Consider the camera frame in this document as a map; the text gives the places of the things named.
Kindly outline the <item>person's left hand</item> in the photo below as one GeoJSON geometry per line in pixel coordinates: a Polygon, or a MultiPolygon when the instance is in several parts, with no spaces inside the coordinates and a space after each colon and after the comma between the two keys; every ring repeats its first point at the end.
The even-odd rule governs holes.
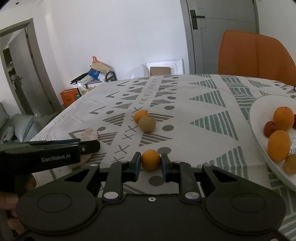
{"type": "Polygon", "coordinates": [[[1,192],[1,235],[5,240],[12,239],[13,231],[18,235],[25,232],[16,212],[18,200],[17,194],[1,192]]]}

